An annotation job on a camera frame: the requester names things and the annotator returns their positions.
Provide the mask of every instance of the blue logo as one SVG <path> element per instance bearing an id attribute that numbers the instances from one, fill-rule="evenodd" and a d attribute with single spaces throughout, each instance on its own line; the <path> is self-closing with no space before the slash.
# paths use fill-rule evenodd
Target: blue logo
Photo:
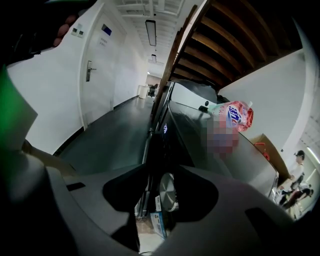
<path id="1" fill-rule="evenodd" d="M 241 122 L 241 117 L 236 108 L 229 106 L 229 113 L 232 120 L 232 125 L 236 125 Z"/>

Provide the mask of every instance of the white door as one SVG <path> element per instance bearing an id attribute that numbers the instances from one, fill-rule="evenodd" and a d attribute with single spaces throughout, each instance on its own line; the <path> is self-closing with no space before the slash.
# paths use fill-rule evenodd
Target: white door
<path id="1" fill-rule="evenodd" d="M 113 110 L 119 54 L 125 34 L 105 13 L 97 18 L 88 39 L 81 74 L 81 111 L 84 127 Z"/>

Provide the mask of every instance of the hallway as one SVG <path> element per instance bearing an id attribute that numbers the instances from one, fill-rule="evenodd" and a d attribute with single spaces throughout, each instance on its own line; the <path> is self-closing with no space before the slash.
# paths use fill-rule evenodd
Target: hallway
<path id="1" fill-rule="evenodd" d="M 142 163 L 153 98 L 134 98 L 111 111 L 61 153 L 78 175 Z"/>

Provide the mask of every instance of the plastic bag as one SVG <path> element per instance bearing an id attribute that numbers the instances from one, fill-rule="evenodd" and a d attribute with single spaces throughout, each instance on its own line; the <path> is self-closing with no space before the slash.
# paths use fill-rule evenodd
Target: plastic bag
<path id="1" fill-rule="evenodd" d="M 254 111 L 242 101 L 211 105 L 208 112 L 219 116 L 219 121 L 226 122 L 226 127 L 235 127 L 239 132 L 250 128 L 254 118 Z"/>

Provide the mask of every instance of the door handle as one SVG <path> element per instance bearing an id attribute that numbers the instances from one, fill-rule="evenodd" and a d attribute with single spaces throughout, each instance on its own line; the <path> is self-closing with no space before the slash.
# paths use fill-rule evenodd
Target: door handle
<path id="1" fill-rule="evenodd" d="M 92 61 L 88 60 L 88 63 L 86 66 L 86 77 L 85 77 L 86 82 L 90 81 L 91 70 L 97 70 L 96 68 L 91 68 L 91 65 L 92 65 Z"/>

